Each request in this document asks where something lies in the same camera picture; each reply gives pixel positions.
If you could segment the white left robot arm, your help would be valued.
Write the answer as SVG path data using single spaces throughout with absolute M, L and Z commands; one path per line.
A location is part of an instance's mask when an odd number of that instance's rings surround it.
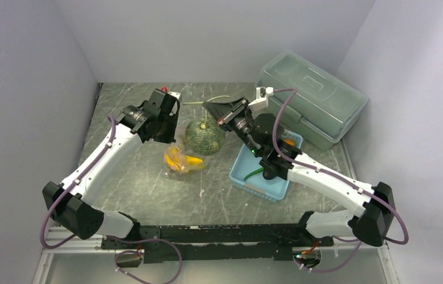
M 59 183 L 49 182 L 42 190 L 53 220 L 82 240 L 95 234 L 111 235 L 131 249 L 140 241 L 140 223 L 128 214 L 104 211 L 94 206 L 98 196 L 123 159 L 146 141 L 170 144 L 175 141 L 182 96 L 154 89 L 139 106 L 126 106 L 89 157 Z

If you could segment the yellow banana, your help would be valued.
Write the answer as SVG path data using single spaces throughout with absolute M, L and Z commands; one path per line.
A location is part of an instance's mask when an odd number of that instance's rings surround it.
M 198 157 L 182 155 L 178 158 L 180 170 L 192 171 L 201 170 L 205 167 L 204 161 Z
M 181 152 L 177 146 L 169 146 L 164 152 L 163 161 L 170 170 L 175 172 L 181 172 L 183 170 L 178 154 L 181 154 Z

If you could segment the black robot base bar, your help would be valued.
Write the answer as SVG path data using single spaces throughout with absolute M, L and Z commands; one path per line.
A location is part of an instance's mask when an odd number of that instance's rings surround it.
M 299 250 L 331 247 L 296 224 L 143 225 L 138 240 L 144 263 L 177 260 L 273 259 L 289 261 Z

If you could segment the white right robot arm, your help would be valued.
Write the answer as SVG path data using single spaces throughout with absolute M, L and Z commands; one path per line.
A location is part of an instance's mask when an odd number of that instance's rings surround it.
M 354 237 L 380 247 L 395 217 L 395 203 L 389 185 L 376 186 L 340 174 L 310 158 L 282 139 L 283 127 L 265 113 L 252 117 L 247 99 L 232 102 L 204 102 L 202 106 L 224 131 L 233 131 L 263 168 L 263 177 L 299 183 L 337 201 L 338 212 L 304 213 L 298 222 L 297 240 L 309 246 L 323 237 Z

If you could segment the orange mango fruit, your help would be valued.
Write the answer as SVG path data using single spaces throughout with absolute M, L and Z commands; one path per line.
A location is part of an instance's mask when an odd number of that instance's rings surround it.
M 288 145 L 295 146 L 295 142 L 291 139 L 284 139 L 283 141 L 286 142 Z

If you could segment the clear zip top bag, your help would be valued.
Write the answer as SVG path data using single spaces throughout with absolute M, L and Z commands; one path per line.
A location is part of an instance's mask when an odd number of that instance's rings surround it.
M 168 171 L 177 175 L 191 175 L 207 168 L 210 158 L 194 153 L 187 145 L 185 127 L 177 127 L 175 142 L 169 144 L 163 154 Z

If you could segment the netted green melon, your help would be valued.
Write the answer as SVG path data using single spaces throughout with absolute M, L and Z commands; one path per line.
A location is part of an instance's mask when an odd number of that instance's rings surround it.
M 201 115 L 188 122 L 183 134 L 183 144 L 195 154 L 212 156 L 217 154 L 225 144 L 227 136 L 225 131 L 216 124 L 212 115 L 202 106 L 204 102 L 213 102 L 221 98 L 229 98 L 229 96 L 221 95 L 206 101 L 184 103 L 184 105 L 200 105 L 202 107 Z

